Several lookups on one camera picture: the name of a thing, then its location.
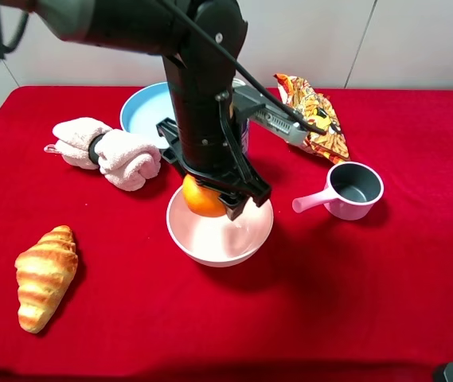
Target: pink towel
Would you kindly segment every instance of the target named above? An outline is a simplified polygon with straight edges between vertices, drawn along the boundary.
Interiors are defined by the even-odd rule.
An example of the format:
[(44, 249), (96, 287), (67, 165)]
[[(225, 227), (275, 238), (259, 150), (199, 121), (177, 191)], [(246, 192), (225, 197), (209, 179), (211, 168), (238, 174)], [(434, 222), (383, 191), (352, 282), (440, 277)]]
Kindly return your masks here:
[[(46, 153), (61, 154), (68, 164), (82, 169), (100, 169), (110, 183), (125, 191), (141, 189), (161, 168), (157, 147), (139, 135), (111, 129), (93, 118), (59, 123), (53, 134), (59, 140), (44, 148)], [(88, 147), (100, 134), (104, 136), (94, 150), (99, 156), (99, 165), (96, 165), (89, 157)]]

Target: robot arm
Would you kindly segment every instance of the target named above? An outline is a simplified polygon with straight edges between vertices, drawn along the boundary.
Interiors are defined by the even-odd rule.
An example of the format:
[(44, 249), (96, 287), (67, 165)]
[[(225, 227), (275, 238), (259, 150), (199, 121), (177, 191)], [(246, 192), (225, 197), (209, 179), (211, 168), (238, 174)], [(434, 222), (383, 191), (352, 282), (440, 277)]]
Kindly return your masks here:
[[(261, 85), (259, 91), (232, 88), (248, 30), (236, 0), (0, 3), (38, 13), (65, 41), (162, 56), (177, 120), (158, 125), (171, 147), (164, 156), (201, 185), (219, 191), (231, 220), (242, 213), (249, 197), (261, 206), (271, 193), (240, 147), (247, 118), (294, 144), (303, 141), (307, 130), (322, 133), (278, 104)], [(245, 70), (242, 74), (256, 82)]]

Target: orange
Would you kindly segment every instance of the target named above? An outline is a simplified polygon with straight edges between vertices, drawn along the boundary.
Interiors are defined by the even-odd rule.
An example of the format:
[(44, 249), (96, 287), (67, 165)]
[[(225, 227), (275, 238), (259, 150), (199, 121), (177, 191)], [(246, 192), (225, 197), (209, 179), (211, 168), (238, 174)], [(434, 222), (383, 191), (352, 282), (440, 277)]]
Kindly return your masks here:
[(219, 201), (220, 194), (212, 189), (201, 187), (191, 175), (184, 177), (182, 192), (189, 209), (200, 216), (219, 217), (226, 214), (226, 209)]

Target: pink bowl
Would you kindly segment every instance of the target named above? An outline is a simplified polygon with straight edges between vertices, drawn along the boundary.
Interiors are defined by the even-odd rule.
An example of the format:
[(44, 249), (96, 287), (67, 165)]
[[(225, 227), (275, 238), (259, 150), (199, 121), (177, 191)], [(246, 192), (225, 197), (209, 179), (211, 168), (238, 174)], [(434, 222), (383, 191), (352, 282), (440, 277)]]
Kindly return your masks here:
[(192, 213), (182, 187), (173, 195), (166, 213), (171, 238), (189, 257), (210, 267), (231, 267), (254, 255), (267, 240), (274, 223), (272, 204), (257, 208), (252, 199), (235, 221)]

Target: pink handle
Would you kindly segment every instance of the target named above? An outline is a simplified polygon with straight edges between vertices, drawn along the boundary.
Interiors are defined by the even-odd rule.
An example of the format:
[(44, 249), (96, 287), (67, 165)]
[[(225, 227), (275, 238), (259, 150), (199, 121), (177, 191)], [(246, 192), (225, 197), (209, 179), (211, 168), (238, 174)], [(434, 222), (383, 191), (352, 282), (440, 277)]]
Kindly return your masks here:
[(291, 206), (296, 213), (301, 213), (307, 211), (308, 209), (312, 209), (317, 205), (323, 205), (325, 203), (329, 203), (336, 199), (335, 192), (330, 189), (326, 188), (320, 193), (316, 193), (314, 195), (309, 195), (307, 197), (300, 197), (298, 199), (294, 199)]

